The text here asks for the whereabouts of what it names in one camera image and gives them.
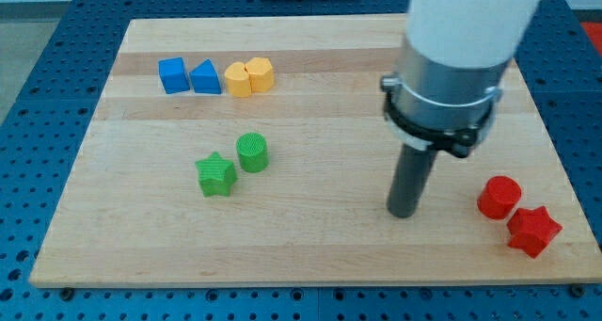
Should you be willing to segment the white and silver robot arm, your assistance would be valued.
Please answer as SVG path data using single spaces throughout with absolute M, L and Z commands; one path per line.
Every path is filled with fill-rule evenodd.
M 409 0 L 401 56 L 381 79 L 404 152 L 467 157 L 486 139 L 499 82 L 541 0 Z

